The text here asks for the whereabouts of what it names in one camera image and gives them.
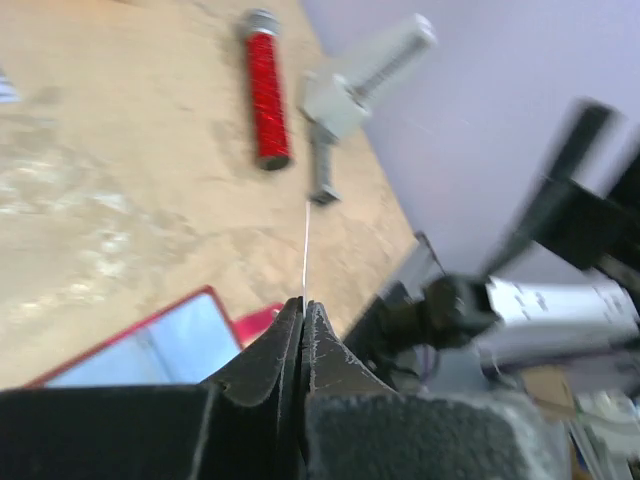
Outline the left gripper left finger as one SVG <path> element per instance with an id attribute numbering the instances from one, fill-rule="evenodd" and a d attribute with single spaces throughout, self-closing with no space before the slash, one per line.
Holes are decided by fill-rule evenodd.
<path id="1" fill-rule="evenodd" d="M 303 306 L 196 385 L 1 395 L 5 479 L 300 479 Z"/>

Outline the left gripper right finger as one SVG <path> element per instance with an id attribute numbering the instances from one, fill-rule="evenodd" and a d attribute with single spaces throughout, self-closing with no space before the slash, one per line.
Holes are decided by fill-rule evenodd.
<path id="1" fill-rule="evenodd" d="M 569 478 L 565 438 L 526 395 L 395 392 L 336 337 L 322 304 L 308 306 L 305 330 L 308 478 Z"/>

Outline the red leather card holder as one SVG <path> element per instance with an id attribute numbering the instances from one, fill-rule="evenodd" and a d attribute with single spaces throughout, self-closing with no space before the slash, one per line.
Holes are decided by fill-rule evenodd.
<path id="1" fill-rule="evenodd" d="M 27 383 L 96 387 L 197 383 L 237 357 L 273 323 L 281 303 L 232 320 L 204 286 Z"/>

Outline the silver credit card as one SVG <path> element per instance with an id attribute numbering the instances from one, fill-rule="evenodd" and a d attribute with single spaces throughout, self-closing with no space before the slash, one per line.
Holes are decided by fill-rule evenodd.
<path id="1" fill-rule="evenodd" d="M 7 73 L 0 69 L 0 103 L 19 103 L 21 96 Z"/>

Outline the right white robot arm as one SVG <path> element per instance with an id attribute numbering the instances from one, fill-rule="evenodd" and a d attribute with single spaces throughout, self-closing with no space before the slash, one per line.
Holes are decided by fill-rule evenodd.
<path id="1" fill-rule="evenodd" d="M 639 157 L 630 156 L 603 196 L 574 178 L 615 117 L 611 106 L 579 102 L 535 194 L 480 272 L 443 273 L 418 299 L 393 286 L 347 333 L 346 347 L 385 382 L 398 371 L 398 356 L 419 346 L 453 350 L 496 338 L 499 348 L 481 355 L 489 371 L 637 352 Z M 502 279 L 500 272 L 533 245 L 601 279 L 578 285 Z"/>

